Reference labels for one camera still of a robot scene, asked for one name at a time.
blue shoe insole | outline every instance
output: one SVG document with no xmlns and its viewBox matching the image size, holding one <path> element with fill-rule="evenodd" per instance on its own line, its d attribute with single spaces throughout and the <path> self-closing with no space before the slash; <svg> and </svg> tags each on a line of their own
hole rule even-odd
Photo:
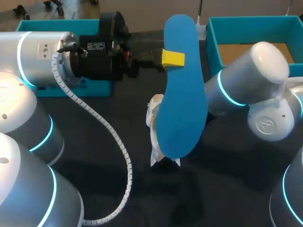
<svg viewBox="0 0 303 227">
<path fill-rule="evenodd" d="M 167 86 L 156 120 L 163 154 L 186 156 L 199 141 L 207 116 L 207 98 L 196 25 L 186 15 L 172 16 L 164 28 L 164 48 L 185 54 L 184 67 L 167 67 Z"/>
</svg>

teal bin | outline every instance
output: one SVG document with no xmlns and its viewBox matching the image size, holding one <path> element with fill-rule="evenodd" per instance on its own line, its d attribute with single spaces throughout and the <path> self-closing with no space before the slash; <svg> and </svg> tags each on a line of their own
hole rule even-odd
<svg viewBox="0 0 303 227">
<path fill-rule="evenodd" d="M 19 23 L 16 31 L 68 31 L 78 37 L 80 35 L 93 35 L 98 32 L 99 20 L 23 20 Z M 80 84 L 72 87 L 72 91 L 79 97 L 86 96 L 110 96 L 112 84 L 110 81 L 97 81 L 82 79 Z M 59 87 L 44 87 L 37 91 L 38 97 L 61 97 L 66 96 Z"/>
<path fill-rule="evenodd" d="M 206 53 L 211 76 L 226 67 L 218 44 L 286 43 L 294 64 L 290 77 L 303 76 L 303 23 L 298 16 L 211 17 L 206 35 Z"/>
</svg>

yellow block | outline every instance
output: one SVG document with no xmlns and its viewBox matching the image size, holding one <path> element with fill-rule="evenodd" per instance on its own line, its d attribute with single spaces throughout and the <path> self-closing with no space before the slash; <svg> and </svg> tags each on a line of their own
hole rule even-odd
<svg viewBox="0 0 303 227">
<path fill-rule="evenodd" d="M 162 66 L 184 66 L 185 65 L 185 54 L 166 51 L 163 49 L 162 51 Z"/>
</svg>

white spiral cable wrap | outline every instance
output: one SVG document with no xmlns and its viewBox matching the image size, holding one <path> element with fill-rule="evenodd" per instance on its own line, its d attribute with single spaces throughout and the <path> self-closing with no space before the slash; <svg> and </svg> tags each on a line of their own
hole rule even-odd
<svg viewBox="0 0 303 227">
<path fill-rule="evenodd" d="M 73 101 L 75 101 L 77 104 L 82 106 L 86 111 L 88 111 L 91 115 L 93 115 L 98 121 L 100 121 L 110 131 L 112 136 L 115 138 L 117 144 L 119 145 L 119 147 L 124 155 L 124 158 L 126 160 L 126 164 L 127 164 L 127 185 L 126 185 L 125 194 L 123 196 L 123 199 L 122 199 L 120 205 L 114 210 L 114 212 L 112 212 L 105 218 L 101 218 L 98 220 L 84 220 L 82 223 L 84 226 L 98 226 L 98 225 L 102 225 L 102 224 L 107 223 L 110 220 L 112 220 L 114 217 L 116 217 L 121 212 L 121 210 L 125 206 L 127 199 L 129 197 L 129 194 L 130 194 L 131 187 L 132 187 L 132 180 L 133 180 L 132 163 L 131 163 L 129 155 L 126 151 L 126 148 L 124 147 L 121 139 L 119 138 L 118 134 L 113 129 L 113 127 L 103 117 L 101 117 L 96 111 L 94 111 L 89 105 L 87 105 L 79 97 L 77 97 L 66 86 L 66 84 L 62 80 L 61 76 L 59 75 L 59 71 L 58 71 L 58 64 L 59 64 L 59 59 L 61 59 L 61 55 L 62 54 L 58 53 L 58 52 L 56 52 L 55 54 L 52 55 L 52 70 L 53 70 L 53 75 L 54 75 L 58 85 Z"/>
</svg>

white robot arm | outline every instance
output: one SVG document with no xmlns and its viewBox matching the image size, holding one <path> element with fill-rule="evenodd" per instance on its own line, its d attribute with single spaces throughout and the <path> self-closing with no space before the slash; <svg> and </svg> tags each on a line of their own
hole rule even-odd
<svg viewBox="0 0 303 227">
<path fill-rule="evenodd" d="M 282 140 L 302 115 L 301 99 L 287 86 L 288 76 L 282 53 L 270 43 L 257 43 L 206 83 L 209 113 L 221 116 L 249 106 L 252 132 L 264 140 Z"/>
</svg>

